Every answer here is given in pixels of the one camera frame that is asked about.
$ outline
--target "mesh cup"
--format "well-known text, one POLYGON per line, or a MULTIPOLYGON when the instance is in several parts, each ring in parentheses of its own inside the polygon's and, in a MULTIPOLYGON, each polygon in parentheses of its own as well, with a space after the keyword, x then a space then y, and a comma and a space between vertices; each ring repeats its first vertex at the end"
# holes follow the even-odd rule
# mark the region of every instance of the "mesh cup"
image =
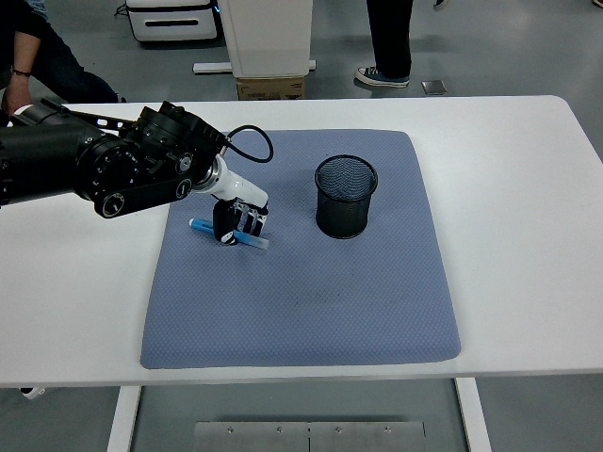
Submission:
POLYGON ((367 226, 377 171, 355 155, 335 155, 318 165, 317 225, 334 238, 352 238, 367 226))

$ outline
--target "blue mat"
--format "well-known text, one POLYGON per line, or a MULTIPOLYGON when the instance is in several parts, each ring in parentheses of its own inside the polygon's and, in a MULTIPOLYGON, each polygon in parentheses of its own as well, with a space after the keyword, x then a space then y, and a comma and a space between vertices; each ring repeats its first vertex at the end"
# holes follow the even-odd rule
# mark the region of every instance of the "blue mat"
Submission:
MULTIPOLYGON (((274 159, 235 153, 229 168, 269 194, 268 250, 223 246, 188 227, 214 198, 173 203, 147 312, 146 368, 427 363, 461 343, 432 214, 407 135, 376 130, 270 132, 274 159), (314 172, 349 153, 377 171, 367 228, 337 240, 316 225, 314 172)), ((235 136, 261 154, 252 132, 235 136)))

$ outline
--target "black sleeve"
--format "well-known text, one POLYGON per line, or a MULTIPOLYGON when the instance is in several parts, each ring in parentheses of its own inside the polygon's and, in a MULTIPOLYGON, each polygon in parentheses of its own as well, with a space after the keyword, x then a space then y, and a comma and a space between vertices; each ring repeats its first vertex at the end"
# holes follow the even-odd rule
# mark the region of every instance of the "black sleeve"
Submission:
POLYGON ((41 37, 46 25, 46 21, 34 13, 25 0, 1 0, 0 17, 3 29, 20 31, 37 38, 41 37))

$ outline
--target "metal plate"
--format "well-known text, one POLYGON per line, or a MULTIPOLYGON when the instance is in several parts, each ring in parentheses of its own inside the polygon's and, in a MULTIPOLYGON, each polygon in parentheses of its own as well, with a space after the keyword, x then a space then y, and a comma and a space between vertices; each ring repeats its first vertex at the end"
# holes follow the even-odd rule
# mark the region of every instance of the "metal plate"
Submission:
POLYGON ((308 452, 307 422, 198 422, 193 452, 308 452))
POLYGON ((425 452, 421 422, 198 422, 194 452, 425 452))
POLYGON ((313 422, 310 452, 425 452, 421 422, 313 422))
POLYGON ((446 87, 442 80, 431 80, 429 82, 421 82, 423 90, 428 96, 443 96, 447 93, 446 87))

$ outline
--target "marker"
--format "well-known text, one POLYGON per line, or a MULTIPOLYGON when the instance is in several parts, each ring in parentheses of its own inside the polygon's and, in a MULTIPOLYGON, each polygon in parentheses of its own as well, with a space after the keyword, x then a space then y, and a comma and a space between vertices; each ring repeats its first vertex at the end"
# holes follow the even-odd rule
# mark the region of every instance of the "marker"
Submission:
MULTIPOLYGON (((188 225, 195 231, 202 231, 208 234, 214 234, 214 227, 211 221, 205 221, 204 219, 191 218, 188 225)), ((249 245, 251 247, 259 248, 260 250, 267 250, 270 241, 266 238, 256 237, 255 235, 245 234, 241 231, 234 230, 236 239, 242 244, 249 245)))

